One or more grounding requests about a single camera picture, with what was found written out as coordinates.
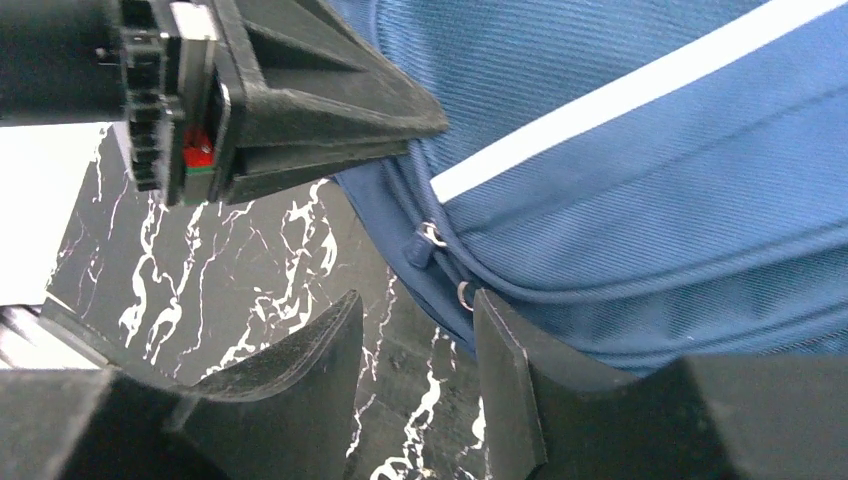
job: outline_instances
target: black and white marble surface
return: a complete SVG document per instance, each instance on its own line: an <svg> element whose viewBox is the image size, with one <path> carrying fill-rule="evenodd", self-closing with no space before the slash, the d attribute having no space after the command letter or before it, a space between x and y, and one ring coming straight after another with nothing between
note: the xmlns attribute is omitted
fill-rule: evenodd
<svg viewBox="0 0 848 480"><path fill-rule="evenodd" d="M135 193L110 129L88 168L50 297L132 362L192 383L344 292L366 309L346 479L484 479L473 361L420 310L327 180L238 206Z"/></svg>

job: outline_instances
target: white strap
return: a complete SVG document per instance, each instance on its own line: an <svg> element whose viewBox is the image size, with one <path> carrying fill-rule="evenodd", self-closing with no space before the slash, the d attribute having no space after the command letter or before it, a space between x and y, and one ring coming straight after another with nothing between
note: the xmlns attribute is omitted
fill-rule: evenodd
<svg viewBox="0 0 848 480"><path fill-rule="evenodd" d="M445 203L545 150L705 77L846 3L848 0L772 0L528 123L435 176L430 185L439 202Z"/></svg>

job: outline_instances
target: black plastic part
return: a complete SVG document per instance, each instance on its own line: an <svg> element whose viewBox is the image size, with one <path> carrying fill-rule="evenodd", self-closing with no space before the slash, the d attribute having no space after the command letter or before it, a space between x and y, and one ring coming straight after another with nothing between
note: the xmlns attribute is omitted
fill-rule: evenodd
<svg viewBox="0 0 848 480"><path fill-rule="evenodd" d="M185 108L177 91L181 39L170 0L118 0L120 65L131 148L127 169L139 191L167 205L185 182Z"/></svg>
<svg viewBox="0 0 848 480"><path fill-rule="evenodd" d="M685 357L637 380L485 290L474 330L494 480L824 480L848 471L848 358Z"/></svg>
<svg viewBox="0 0 848 480"><path fill-rule="evenodd" d="M0 127L121 117L114 5L108 0L0 2Z"/></svg>
<svg viewBox="0 0 848 480"><path fill-rule="evenodd" d="M115 369L0 372L2 478L340 479L361 349L349 293L192 387Z"/></svg>
<svg viewBox="0 0 848 480"><path fill-rule="evenodd" d="M211 102L210 201L275 193L404 153L403 142L447 128L438 102L322 1L201 3L224 40Z"/></svg>

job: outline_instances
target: black plastic fin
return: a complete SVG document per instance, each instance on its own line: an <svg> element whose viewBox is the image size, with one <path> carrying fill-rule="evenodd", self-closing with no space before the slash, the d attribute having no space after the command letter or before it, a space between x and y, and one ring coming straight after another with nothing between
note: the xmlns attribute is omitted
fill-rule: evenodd
<svg viewBox="0 0 848 480"><path fill-rule="evenodd" d="M154 386L111 367L0 372L3 478L341 479L362 315L349 292L193 386Z"/></svg>
<svg viewBox="0 0 848 480"><path fill-rule="evenodd" d="M212 124L225 128L210 201L252 200L447 128L435 98L324 2L207 1L229 46L216 57Z"/></svg>
<svg viewBox="0 0 848 480"><path fill-rule="evenodd" d="M636 379L478 290L474 331L498 480L835 479L848 358L683 357Z"/></svg>

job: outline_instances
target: metal ring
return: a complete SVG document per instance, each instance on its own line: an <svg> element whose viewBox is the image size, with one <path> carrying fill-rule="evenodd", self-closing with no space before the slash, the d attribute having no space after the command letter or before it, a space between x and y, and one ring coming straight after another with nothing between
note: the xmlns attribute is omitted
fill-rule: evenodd
<svg viewBox="0 0 848 480"><path fill-rule="evenodd" d="M430 222L424 222L421 224L421 230L424 232L424 236L427 237L428 240L433 242L433 245L439 248L445 248L448 246L444 240L439 238L439 229L436 228L436 225Z"/></svg>
<svg viewBox="0 0 848 480"><path fill-rule="evenodd" d="M459 304L462 305L463 308L468 310L469 312L474 311L474 307L468 304L465 301L465 287L468 286L468 282L459 282L459 285L456 287L456 296L459 297Z"/></svg>

